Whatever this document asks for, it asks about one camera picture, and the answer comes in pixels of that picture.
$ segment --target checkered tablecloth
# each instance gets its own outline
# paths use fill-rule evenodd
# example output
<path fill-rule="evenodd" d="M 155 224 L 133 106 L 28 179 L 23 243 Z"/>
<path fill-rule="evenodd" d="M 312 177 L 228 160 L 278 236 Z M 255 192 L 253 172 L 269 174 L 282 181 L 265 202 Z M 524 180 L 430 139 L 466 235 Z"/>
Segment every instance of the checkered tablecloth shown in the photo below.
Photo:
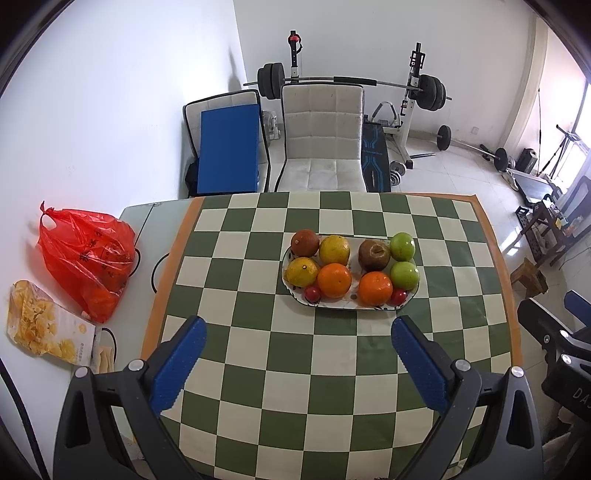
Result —
<path fill-rule="evenodd" d="M 202 473 L 222 480 L 396 477 L 436 417 L 392 348 L 394 312 L 314 309 L 283 286 L 293 232 L 416 239 L 421 274 L 404 307 L 430 339 L 505 372 L 501 284 L 472 205 L 390 193 L 205 198 L 168 299 L 162 340 L 198 313 L 207 344 L 163 421 Z M 482 420 L 472 419 L 456 462 Z"/>

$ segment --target red plastic bag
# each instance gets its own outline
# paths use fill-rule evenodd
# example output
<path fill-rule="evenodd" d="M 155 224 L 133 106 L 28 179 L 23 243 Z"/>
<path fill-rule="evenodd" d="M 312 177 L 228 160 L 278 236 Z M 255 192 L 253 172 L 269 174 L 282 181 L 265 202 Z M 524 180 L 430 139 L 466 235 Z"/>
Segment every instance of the red plastic bag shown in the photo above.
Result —
<path fill-rule="evenodd" d="M 44 206 L 39 246 L 47 269 L 92 320 L 104 323 L 119 303 L 134 263 L 134 231 L 105 213 Z M 55 228 L 43 225 L 44 215 Z"/>

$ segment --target cherry tomato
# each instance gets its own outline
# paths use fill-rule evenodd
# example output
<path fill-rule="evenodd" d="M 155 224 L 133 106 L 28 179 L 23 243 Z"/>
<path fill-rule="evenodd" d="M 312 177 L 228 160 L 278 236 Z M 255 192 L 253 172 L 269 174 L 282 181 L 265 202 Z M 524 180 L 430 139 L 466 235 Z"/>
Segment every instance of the cherry tomato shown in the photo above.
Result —
<path fill-rule="evenodd" d="M 406 301 L 407 293 L 401 288 L 395 288 L 390 297 L 390 303 L 396 306 L 402 305 Z"/>
<path fill-rule="evenodd" d="M 306 289 L 304 290 L 304 298 L 308 300 L 310 303 L 318 303 L 320 301 L 321 296 L 322 293 L 316 285 L 310 285 L 309 287 L 306 287 Z"/>

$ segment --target mandarin orange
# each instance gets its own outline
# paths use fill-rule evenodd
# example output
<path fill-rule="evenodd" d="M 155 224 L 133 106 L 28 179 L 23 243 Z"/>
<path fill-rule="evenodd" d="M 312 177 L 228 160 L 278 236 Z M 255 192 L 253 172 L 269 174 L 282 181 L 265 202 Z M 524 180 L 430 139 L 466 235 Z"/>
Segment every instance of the mandarin orange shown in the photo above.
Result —
<path fill-rule="evenodd" d="M 378 307 L 390 299 L 392 290 L 392 281 L 385 273 L 369 272 L 359 280 L 357 295 L 366 305 Z"/>
<path fill-rule="evenodd" d="M 316 282 L 323 295 L 339 299 L 351 288 L 351 272 L 344 265 L 331 263 L 320 269 Z"/>

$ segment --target snack bag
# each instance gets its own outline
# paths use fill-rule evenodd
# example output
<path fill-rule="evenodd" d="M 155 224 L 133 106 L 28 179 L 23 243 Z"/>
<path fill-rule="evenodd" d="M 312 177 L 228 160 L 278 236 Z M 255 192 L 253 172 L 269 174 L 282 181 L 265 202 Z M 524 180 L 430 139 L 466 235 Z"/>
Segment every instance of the snack bag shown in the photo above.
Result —
<path fill-rule="evenodd" d="M 27 280 L 19 280 L 10 290 L 7 332 L 14 343 L 35 355 L 50 353 L 73 365 L 90 364 L 95 326 Z"/>

